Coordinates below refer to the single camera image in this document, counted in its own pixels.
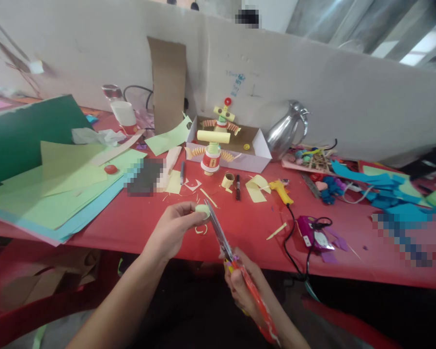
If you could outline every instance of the yellow glue gun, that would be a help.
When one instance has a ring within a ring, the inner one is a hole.
[[[294,203],[294,200],[287,195],[286,190],[284,190],[284,184],[279,179],[269,183],[269,186],[271,190],[276,190],[278,192],[285,205],[291,205]]]

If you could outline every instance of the table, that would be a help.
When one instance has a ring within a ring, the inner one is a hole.
[[[101,112],[101,121],[94,125],[95,130],[112,128],[119,129],[112,114]],[[147,158],[155,158],[147,150]],[[165,158],[166,153],[158,158]],[[181,162],[185,160],[182,150],[174,167],[180,170]],[[216,215],[232,246],[239,246],[261,268],[295,272],[295,268],[284,252],[283,241],[292,229],[293,223],[288,209],[284,206],[275,191],[265,193],[267,202],[253,203],[245,188],[245,183],[254,173],[245,171],[231,172],[241,176],[241,202],[235,199],[235,192],[229,194],[221,184],[224,174],[229,169],[222,167],[215,175],[206,176],[197,162],[187,161],[186,177],[192,183],[195,179],[202,182],[200,188],[205,190],[216,202],[219,209]],[[295,217],[309,215],[314,217],[330,217],[332,228],[346,239],[351,250],[345,252],[336,249],[333,252],[338,264],[324,263],[321,257],[310,256],[310,273],[321,276],[348,278],[355,280],[374,281],[381,283],[417,286],[436,289],[436,260],[432,268],[417,268],[410,266],[406,253],[400,252],[400,246],[393,244],[393,239],[384,238],[383,232],[374,228],[371,215],[381,213],[369,205],[367,200],[352,205],[336,200],[332,206],[315,199],[302,177],[297,171],[284,169],[280,163],[270,163],[262,173],[268,181],[290,179],[289,196],[294,200],[291,206]],[[158,219],[169,205],[180,201],[195,201],[205,196],[200,190],[195,194],[186,188],[181,189],[181,195],[157,193],[152,197],[130,197],[126,189],[104,209],[85,229],[74,235],[68,245],[99,248],[129,253],[141,253],[145,243],[153,231]],[[288,226],[271,240],[266,238],[282,224]],[[37,240],[29,234],[0,222],[0,236]],[[417,244],[427,245],[428,250],[436,251],[436,222],[431,222],[424,230],[410,230],[406,236],[415,237]],[[302,272],[308,249],[302,237],[294,232],[288,241],[287,248]],[[184,237],[183,245],[177,258],[205,262],[220,262],[219,246],[211,223],[208,232],[196,234],[193,229]]]

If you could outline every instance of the hand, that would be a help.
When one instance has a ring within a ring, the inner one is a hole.
[[[183,236],[192,227],[207,224],[204,212],[194,212],[194,202],[181,202],[168,206],[150,235],[144,251],[155,253],[156,257],[170,260],[177,255]]]

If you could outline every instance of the white tissue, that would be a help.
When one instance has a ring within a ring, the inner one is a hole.
[[[102,143],[107,146],[115,147],[119,141],[126,138],[121,131],[115,132],[111,129],[95,132],[90,128],[74,128],[71,130],[74,144]]]

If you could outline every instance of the metal pitcher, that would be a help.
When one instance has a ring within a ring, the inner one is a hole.
[[[291,144],[297,145],[304,140],[308,127],[307,114],[310,113],[300,102],[289,100],[289,110],[286,115],[265,135],[272,162],[280,161],[282,156],[289,150]],[[300,140],[294,142],[299,121],[304,125],[304,133]]]

